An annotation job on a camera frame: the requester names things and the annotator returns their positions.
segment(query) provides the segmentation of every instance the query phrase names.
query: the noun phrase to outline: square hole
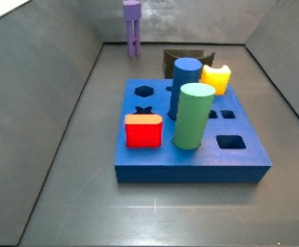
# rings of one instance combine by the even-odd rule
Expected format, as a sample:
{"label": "square hole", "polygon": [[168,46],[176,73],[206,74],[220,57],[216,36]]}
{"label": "square hole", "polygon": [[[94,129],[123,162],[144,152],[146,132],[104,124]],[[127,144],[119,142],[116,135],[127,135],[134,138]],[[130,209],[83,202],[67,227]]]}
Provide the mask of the square hole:
{"label": "square hole", "polygon": [[246,144],[240,135],[218,135],[218,146],[222,150],[244,150]]}
{"label": "square hole", "polygon": [[220,112],[224,119],[234,119],[236,117],[235,113],[230,110],[223,110]]}

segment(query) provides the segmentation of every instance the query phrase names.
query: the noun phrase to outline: purple block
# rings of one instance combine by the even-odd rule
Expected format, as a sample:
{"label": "purple block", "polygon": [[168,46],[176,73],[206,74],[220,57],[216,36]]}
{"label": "purple block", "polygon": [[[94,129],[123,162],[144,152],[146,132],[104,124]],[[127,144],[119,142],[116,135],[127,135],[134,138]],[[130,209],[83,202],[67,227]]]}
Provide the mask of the purple block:
{"label": "purple block", "polygon": [[142,18],[142,3],[139,1],[124,1],[124,19],[126,21],[139,20]]}

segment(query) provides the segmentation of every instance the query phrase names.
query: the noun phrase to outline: metal wall panel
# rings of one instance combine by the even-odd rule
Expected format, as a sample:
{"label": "metal wall panel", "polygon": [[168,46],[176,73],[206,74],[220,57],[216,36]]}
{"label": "metal wall panel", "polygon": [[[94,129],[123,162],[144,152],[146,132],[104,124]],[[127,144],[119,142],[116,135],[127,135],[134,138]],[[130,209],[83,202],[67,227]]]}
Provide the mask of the metal wall panel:
{"label": "metal wall panel", "polygon": [[[142,41],[244,44],[276,0],[142,0]],[[104,41],[127,41],[123,1],[86,1]]]}
{"label": "metal wall panel", "polygon": [[78,1],[0,19],[0,245],[16,245],[102,41]]}
{"label": "metal wall panel", "polygon": [[299,115],[299,1],[280,0],[246,47]]}

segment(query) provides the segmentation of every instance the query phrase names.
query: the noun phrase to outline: blue shape sorter board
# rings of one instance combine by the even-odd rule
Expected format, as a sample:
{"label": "blue shape sorter board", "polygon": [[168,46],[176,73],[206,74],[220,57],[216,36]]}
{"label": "blue shape sorter board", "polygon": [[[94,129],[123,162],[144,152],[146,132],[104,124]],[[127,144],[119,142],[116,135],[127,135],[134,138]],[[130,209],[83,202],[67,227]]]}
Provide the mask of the blue shape sorter board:
{"label": "blue shape sorter board", "polygon": [[[118,182],[259,182],[272,163],[232,86],[214,99],[200,147],[186,151],[171,142],[171,84],[171,79],[127,81],[115,157]],[[128,149],[124,117],[139,109],[147,113],[148,106],[164,118],[163,144],[158,149]]]}

